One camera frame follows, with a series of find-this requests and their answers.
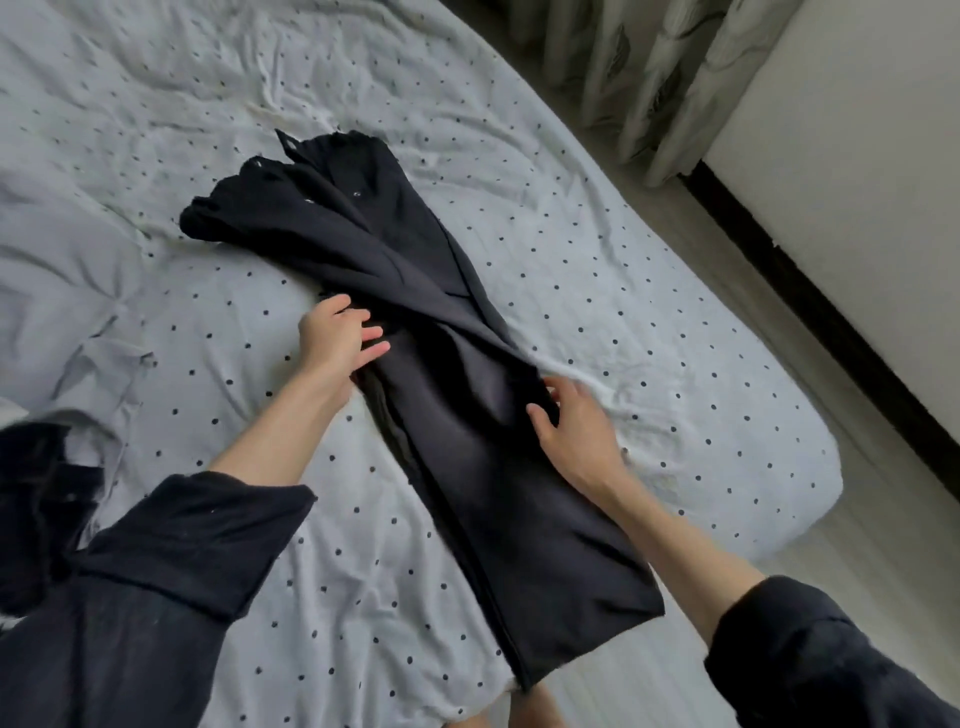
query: black garment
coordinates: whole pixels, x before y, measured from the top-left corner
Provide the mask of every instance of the black garment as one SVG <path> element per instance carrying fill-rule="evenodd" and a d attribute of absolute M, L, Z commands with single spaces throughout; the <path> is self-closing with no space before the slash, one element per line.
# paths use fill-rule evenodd
<path fill-rule="evenodd" d="M 0 613 L 23 617 L 70 572 L 103 471 L 66 462 L 69 427 L 0 430 Z"/>
<path fill-rule="evenodd" d="M 626 536 L 554 471 L 524 407 L 557 409 L 466 255 L 386 144 L 360 133 L 253 158 L 180 217 L 349 293 L 391 350 L 358 384 L 524 689 L 663 614 Z"/>
<path fill-rule="evenodd" d="M 314 500 L 218 473 L 164 480 L 0 638 L 0 724 L 197 725 L 227 628 Z"/>
<path fill-rule="evenodd" d="M 960 727 L 960 711 L 874 649 L 829 596 L 785 576 L 720 619 L 706 666 L 745 728 Z"/>

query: wrist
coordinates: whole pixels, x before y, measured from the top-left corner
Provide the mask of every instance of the wrist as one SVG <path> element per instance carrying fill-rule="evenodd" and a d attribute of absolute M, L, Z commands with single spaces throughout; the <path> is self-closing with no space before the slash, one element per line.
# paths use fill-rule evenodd
<path fill-rule="evenodd" d="M 626 468 L 610 473 L 598 490 L 603 494 L 600 507 L 621 525 L 642 518 L 655 501 L 643 483 Z"/>
<path fill-rule="evenodd" d="M 338 395 L 344 382 L 322 368 L 298 370 L 287 382 L 284 390 L 295 393 L 296 397 L 316 406 L 320 410 L 332 409 L 336 414 L 340 408 Z"/>

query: finger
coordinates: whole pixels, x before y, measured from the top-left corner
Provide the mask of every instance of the finger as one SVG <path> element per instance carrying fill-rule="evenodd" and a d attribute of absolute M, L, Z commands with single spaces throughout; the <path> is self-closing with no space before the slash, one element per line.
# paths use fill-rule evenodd
<path fill-rule="evenodd" d="M 351 319 L 355 319 L 360 323 L 370 319 L 370 312 L 366 308 L 351 308 L 350 310 L 344 311 L 343 315 L 346 316 L 347 314 L 349 314 Z"/>
<path fill-rule="evenodd" d="M 390 350 L 389 341 L 378 341 L 373 346 L 363 349 L 360 353 L 357 354 L 356 359 L 354 359 L 353 361 L 353 363 L 355 364 L 355 366 L 353 367 L 353 370 L 356 371 L 360 369 L 360 367 L 370 364 L 374 359 L 378 359 L 379 357 L 387 353 L 389 350 Z"/>
<path fill-rule="evenodd" d="M 545 376 L 543 383 L 548 387 L 553 387 L 557 392 L 555 401 L 562 402 L 564 400 L 570 400 L 579 394 L 573 381 L 565 376 Z"/>
<path fill-rule="evenodd" d="M 585 382 L 580 381 L 580 379 L 574 379 L 573 386 L 576 387 L 578 394 L 581 394 L 584 397 L 590 397 L 591 399 L 593 399 L 593 393 L 590 392 L 590 388 L 587 387 Z"/>
<path fill-rule="evenodd" d="M 362 324 L 370 318 L 370 312 L 366 308 L 348 308 L 338 313 L 337 316 L 351 323 Z"/>
<path fill-rule="evenodd" d="M 360 332 L 361 341 L 371 341 L 383 336 L 383 327 L 363 327 Z"/>
<path fill-rule="evenodd" d="M 537 433 L 537 439 L 540 440 L 540 446 L 545 447 L 556 433 L 556 427 L 553 426 L 546 412 L 538 404 L 528 404 L 527 415 L 530 416 L 530 422 Z"/>
<path fill-rule="evenodd" d="M 335 313 L 340 313 L 349 305 L 350 296 L 346 293 L 338 293 L 336 296 L 330 296 L 330 298 L 317 303 L 317 309 L 321 310 L 327 316 L 332 316 Z"/>

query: black baseboard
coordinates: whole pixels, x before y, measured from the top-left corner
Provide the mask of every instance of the black baseboard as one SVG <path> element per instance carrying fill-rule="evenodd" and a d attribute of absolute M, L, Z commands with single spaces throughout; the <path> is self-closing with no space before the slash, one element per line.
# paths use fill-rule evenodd
<path fill-rule="evenodd" d="M 703 162 L 686 188 L 947 489 L 960 499 L 960 445 Z"/>

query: black dress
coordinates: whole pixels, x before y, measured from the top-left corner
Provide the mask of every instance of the black dress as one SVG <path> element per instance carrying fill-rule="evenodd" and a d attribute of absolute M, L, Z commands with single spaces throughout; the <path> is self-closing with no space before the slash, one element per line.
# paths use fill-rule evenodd
<path fill-rule="evenodd" d="M 557 410 L 469 260 L 379 139 L 298 142 L 248 160 L 180 217 L 349 293 L 391 350 L 358 385 L 467 576 L 524 689 L 663 614 L 626 536 L 546 460 L 524 410 Z"/>

